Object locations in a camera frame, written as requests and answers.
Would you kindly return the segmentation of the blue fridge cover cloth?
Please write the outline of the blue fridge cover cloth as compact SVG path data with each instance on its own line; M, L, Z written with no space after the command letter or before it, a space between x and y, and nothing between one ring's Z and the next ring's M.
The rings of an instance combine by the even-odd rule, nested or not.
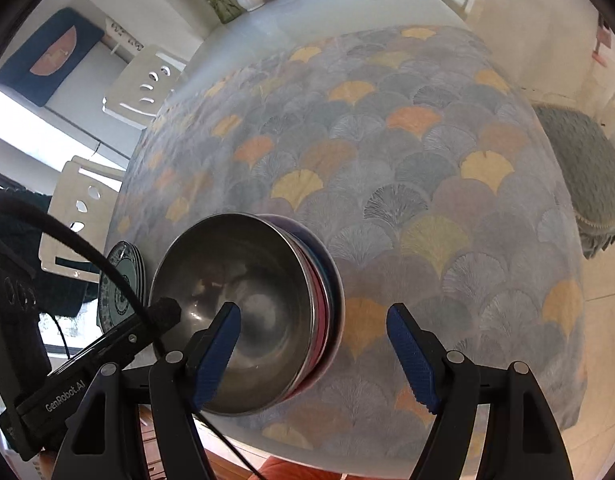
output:
M1 66L0 84L43 107L103 36L74 9L61 9Z

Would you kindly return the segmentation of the ginkgo pattern table mat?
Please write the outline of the ginkgo pattern table mat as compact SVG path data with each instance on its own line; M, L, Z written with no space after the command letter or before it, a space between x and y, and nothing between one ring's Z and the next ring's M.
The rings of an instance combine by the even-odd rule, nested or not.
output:
M586 388L580 242L531 106L467 29L393 26L257 61L167 107L142 136L111 240L158 262L219 212L309 228L341 274L347 320L306 393L219 427L319 463L416 458L432 418L390 348L401 302L473 362L521 360L561 429Z

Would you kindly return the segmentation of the large blue floral plate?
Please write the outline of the large blue floral plate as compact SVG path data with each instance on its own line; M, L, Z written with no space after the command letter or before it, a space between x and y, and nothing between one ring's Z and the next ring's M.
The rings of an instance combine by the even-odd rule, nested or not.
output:
M147 273L139 249L122 240L111 250L108 260L120 272L136 297L145 302L147 299ZM101 275L98 297L98 325L103 333L108 333L134 314L129 301L106 275Z

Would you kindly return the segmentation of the white chair far left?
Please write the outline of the white chair far left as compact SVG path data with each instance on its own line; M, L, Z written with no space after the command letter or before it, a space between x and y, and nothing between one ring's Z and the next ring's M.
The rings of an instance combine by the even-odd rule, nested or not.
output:
M106 90L102 110L126 125L146 129L185 68L183 60L165 49L144 47Z

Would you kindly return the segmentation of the pink steel bowl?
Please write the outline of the pink steel bowl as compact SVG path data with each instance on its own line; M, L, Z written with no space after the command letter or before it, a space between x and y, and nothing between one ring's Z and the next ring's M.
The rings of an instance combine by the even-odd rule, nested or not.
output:
M251 415L289 396L324 339L313 266L290 236L251 214L216 214L179 235L156 269L150 299L170 298L180 321L163 337L184 349L216 318L226 327L204 370L200 408Z

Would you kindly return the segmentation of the white chair near left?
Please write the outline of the white chair near left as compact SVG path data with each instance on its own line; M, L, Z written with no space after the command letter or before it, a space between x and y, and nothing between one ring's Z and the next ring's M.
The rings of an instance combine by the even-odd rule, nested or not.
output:
M102 252L124 174L122 169L74 156L60 173L48 214ZM98 272L74 268L76 263L87 264L83 257L47 234L40 239L38 258L46 272L99 283Z

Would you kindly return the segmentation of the green cushioned chair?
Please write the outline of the green cushioned chair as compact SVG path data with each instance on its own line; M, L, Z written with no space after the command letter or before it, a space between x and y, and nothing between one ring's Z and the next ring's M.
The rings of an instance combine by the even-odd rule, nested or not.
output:
M601 125L574 108L535 103L577 218L583 255L615 243L615 149Z

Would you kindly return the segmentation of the pink patterned ceramic bowl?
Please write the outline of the pink patterned ceramic bowl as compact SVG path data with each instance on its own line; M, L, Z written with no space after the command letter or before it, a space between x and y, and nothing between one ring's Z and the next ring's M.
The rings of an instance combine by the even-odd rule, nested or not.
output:
M302 223L280 216L280 214L260 214L260 218L290 233L294 238L301 240L306 248L309 248L312 258L318 264L319 275L325 279L327 288L330 327L324 353L316 362L313 370L286 396L286 400L289 400L312 388L335 362L343 338L345 321L344 289L336 263L326 245L314 232L307 229Z

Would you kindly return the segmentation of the white refrigerator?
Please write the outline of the white refrigerator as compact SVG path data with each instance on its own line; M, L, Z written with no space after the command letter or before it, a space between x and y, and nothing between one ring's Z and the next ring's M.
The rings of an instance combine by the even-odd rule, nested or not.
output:
M74 156L126 169L140 131L102 110L125 66L99 42L42 107L0 84L0 140L58 171Z

